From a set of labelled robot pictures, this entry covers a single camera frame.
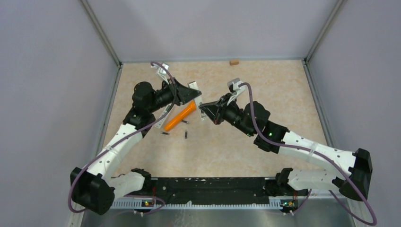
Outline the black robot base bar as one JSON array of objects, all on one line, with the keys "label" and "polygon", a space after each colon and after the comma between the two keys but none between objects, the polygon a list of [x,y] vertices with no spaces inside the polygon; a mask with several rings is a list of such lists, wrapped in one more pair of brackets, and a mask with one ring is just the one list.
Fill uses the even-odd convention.
[{"label": "black robot base bar", "polygon": [[268,204],[270,197],[306,196],[308,190],[280,186],[271,177],[159,177],[132,194],[156,196],[167,205],[251,205]]}]

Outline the long white remote control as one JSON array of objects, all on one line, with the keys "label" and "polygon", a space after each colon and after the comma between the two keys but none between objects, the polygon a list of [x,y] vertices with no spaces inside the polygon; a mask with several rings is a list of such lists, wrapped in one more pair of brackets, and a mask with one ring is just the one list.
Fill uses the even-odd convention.
[{"label": "long white remote control", "polygon": [[[200,91],[196,81],[192,81],[192,82],[188,83],[188,87]],[[196,98],[194,98],[194,102],[195,102],[195,105],[196,105],[197,113],[199,114],[201,121],[206,120],[207,119],[207,115],[200,109],[200,105],[202,104],[201,95],[199,95]]]}]

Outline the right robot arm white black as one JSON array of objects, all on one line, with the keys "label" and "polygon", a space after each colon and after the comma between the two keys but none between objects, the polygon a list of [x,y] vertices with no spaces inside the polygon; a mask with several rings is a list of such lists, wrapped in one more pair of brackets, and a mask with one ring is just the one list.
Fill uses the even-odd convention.
[{"label": "right robot arm white black", "polygon": [[200,109],[215,125],[228,122],[247,136],[255,136],[254,145],[263,151],[299,158],[321,168],[320,171],[284,168],[276,175],[281,194],[304,189],[337,190],[349,199],[367,200],[373,173],[369,151],[341,150],[309,140],[270,121],[270,112],[257,101],[240,108],[230,93],[218,101],[201,104]]}]

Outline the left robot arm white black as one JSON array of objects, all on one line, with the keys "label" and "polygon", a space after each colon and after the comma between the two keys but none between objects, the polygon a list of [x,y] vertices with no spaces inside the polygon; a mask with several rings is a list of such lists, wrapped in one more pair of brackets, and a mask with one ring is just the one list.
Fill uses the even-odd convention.
[{"label": "left robot arm white black", "polygon": [[73,213],[90,210],[105,214],[116,199],[132,192],[150,193],[150,173],[133,169],[122,176],[113,174],[129,151],[139,143],[151,127],[158,122],[154,112],[169,106],[199,101],[202,92],[195,81],[182,85],[176,79],[162,81],[155,90],[143,81],[134,87],[132,108],[125,116],[118,131],[102,151],[83,168],[76,167],[70,174],[71,188],[68,207]]}]

